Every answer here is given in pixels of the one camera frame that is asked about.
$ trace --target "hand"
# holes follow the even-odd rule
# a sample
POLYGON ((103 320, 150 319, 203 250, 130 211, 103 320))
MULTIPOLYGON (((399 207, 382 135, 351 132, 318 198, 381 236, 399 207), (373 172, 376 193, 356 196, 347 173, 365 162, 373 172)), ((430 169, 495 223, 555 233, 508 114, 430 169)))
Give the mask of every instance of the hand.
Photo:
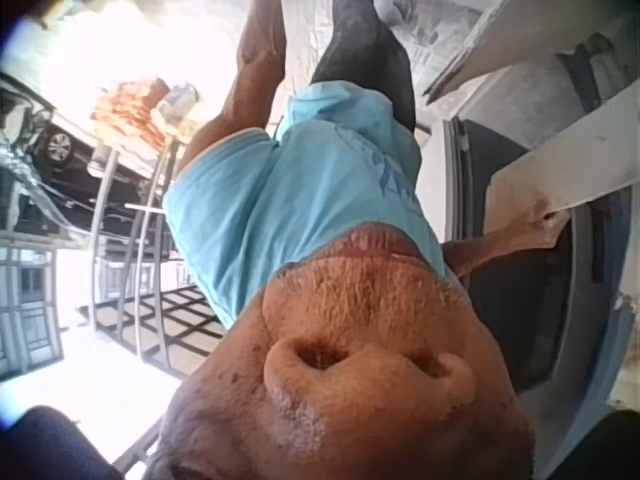
POLYGON ((569 210, 549 214, 549 202, 540 200, 503 231, 511 252, 554 248, 571 218, 569 210))

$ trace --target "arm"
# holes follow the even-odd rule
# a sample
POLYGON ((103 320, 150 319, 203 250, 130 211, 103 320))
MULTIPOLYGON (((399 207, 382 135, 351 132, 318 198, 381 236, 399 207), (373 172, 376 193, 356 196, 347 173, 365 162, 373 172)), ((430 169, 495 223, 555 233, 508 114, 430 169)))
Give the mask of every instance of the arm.
POLYGON ((238 46, 238 73, 216 118, 193 137, 178 165, 184 173, 211 145, 247 128, 265 128, 285 74, 286 34, 280 0, 252 0, 238 46))
POLYGON ((547 215, 547 203, 539 202, 503 230, 445 243, 442 246, 445 262, 456 276, 463 277, 494 258, 523 250, 553 248, 570 217, 568 211, 547 215))

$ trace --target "man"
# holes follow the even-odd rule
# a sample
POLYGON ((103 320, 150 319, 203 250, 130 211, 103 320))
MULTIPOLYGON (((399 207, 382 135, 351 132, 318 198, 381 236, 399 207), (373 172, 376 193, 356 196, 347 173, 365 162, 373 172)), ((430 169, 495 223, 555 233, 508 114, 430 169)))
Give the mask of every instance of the man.
POLYGON ((442 247, 414 194, 409 60, 373 0, 334 0, 312 85, 284 78, 280 0, 254 0, 238 76, 165 207, 230 330, 176 393, 148 479, 517 479, 533 434, 456 276, 550 248, 567 213, 442 247))

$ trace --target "tire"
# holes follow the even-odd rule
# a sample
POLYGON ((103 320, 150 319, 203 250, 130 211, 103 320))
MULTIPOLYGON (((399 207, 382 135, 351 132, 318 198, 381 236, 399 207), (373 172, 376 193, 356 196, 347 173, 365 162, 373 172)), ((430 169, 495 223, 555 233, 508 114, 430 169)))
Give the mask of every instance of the tire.
POLYGON ((75 139, 64 130, 50 128, 44 144, 44 155, 53 167, 64 168, 73 158, 75 139))

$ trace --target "leg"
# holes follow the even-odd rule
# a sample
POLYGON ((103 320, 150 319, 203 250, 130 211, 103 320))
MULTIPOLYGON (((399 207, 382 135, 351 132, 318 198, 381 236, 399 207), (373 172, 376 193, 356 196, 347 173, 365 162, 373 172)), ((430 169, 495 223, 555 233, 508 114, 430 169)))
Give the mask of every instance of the leg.
POLYGON ((411 66, 406 50, 380 21, 373 0, 334 0, 331 43, 311 83, 345 80, 377 90, 393 104, 395 119, 416 125, 411 66))

